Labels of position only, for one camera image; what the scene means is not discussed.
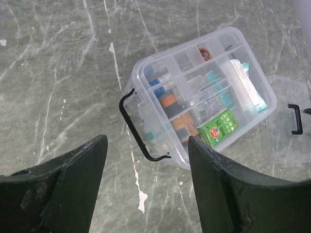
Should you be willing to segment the teal blister pack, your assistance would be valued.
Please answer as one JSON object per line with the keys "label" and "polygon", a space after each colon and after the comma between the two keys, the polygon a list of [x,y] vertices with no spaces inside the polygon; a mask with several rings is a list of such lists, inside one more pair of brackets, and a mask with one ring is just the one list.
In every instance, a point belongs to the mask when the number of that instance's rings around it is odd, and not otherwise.
{"label": "teal blister pack", "polygon": [[223,107],[233,109],[236,107],[234,100],[232,99],[231,93],[228,90],[230,87],[227,79],[219,77],[214,71],[210,71],[206,75],[207,80],[211,84],[214,93],[222,103]]}

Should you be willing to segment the white blue medicine bottle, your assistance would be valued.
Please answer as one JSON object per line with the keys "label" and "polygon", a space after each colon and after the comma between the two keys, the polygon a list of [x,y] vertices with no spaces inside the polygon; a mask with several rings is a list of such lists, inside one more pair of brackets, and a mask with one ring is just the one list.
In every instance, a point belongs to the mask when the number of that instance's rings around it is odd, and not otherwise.
{"label": "white blue medicine bottle", "polygon": [[171,91],[174,87],[173,82],[168,82],[171,80],[171,75],[169,73],[163,74],[162,76],[154,79],[149,83],[150,87],[160,84],[161,86],[154,90],[154,94],[157,98],[163,96],[167,91]]}

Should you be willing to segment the clear box lid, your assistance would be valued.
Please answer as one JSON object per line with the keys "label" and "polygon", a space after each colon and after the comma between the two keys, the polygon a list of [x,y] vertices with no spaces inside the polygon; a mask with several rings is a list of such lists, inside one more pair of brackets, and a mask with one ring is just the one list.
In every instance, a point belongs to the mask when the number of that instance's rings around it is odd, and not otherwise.
{"label": "clear box lid", "polygon": [[[268,77],[277,99],[275,110],[263,122],[260,147],[268,163],[285,168],[302,167],[311,162],[311,115],[305,110],[311,108],[309,92],[303,82],[288,77]],[[287,104],[300,107],[303,134],[291,135],[296,130],[295,113]]]}

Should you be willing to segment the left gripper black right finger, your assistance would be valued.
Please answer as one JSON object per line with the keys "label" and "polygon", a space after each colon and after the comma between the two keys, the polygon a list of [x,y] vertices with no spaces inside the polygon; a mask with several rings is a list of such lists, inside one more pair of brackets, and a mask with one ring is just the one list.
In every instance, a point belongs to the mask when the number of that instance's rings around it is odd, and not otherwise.
{"label": "left gripper black right finger", "polygon": [[192,182],[205,233],[308,233],[311,183],[254,171],[189,138]]}

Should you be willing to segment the small copper coin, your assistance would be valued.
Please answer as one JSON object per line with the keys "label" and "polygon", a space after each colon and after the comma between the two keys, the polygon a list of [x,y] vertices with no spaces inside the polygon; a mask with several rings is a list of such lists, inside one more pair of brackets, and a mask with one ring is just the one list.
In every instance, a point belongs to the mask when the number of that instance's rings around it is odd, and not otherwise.
{"label": "small copper coin", "polygon": [[206,48],[199,48],[199,52],[200,52],[200,54],[203,57],[203,60],[205,62],[207,62],[211,59],[211,54]]}

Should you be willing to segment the green battery pack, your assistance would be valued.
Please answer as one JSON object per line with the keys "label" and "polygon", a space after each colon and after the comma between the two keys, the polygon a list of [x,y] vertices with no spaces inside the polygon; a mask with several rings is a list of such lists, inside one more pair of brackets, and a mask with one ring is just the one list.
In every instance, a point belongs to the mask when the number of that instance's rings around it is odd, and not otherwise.
{"label": "green battery pack", "polygon": [[202,126],[197,127],[202,140],[210,147],[224,141],[239,127],[230,109],[226,108]]}

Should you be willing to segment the orange cap small bottle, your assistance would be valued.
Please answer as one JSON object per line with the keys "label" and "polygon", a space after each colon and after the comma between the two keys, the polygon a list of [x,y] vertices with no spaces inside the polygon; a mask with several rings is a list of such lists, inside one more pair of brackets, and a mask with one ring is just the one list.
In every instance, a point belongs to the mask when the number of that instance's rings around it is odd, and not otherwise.
{"label": "orange cap small bottle", "polygon": [[174,94],[169,94],[160,100],[161,106],[170,123],[175,130],[175,133],[183,146],[188,145],[189,137],[198,134],[194,127],[194,121],[189,112],[184,112],[184,108],[177,101]]}

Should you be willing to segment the teal plaster strip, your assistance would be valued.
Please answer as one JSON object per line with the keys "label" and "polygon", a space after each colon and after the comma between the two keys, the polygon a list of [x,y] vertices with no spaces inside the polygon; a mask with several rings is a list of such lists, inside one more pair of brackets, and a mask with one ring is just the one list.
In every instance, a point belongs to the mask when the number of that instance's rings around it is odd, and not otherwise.
{"label": "teal plaster strip", "polygon": [[256,110],[260,112],[267,108],[267,104],[249,79],[249,63],[241,63],[238,59],[231,59],[230,61]]}

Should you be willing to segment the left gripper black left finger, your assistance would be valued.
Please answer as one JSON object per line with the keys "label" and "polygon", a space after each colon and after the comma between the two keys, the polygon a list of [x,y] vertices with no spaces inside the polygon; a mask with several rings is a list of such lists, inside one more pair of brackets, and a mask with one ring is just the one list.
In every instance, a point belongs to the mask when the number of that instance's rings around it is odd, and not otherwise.
{"label": "left gripper black left finger", "polygon": [[76,149],[0,178],[3,233],[87,233],[107,156],[99,135]]}

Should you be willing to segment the white green dropper bottle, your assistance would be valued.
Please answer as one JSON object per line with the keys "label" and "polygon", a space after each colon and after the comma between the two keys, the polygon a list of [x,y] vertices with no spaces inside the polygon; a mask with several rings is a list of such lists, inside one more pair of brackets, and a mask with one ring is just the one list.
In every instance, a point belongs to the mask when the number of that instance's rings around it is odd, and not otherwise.
{"label": "white green dropper bottle", "polygon": [[150,126],[147,121],[144,121],[143,132],[145,133],[146,142],[149,147],[154,149],[162,149],[163,131],[158,126]]}

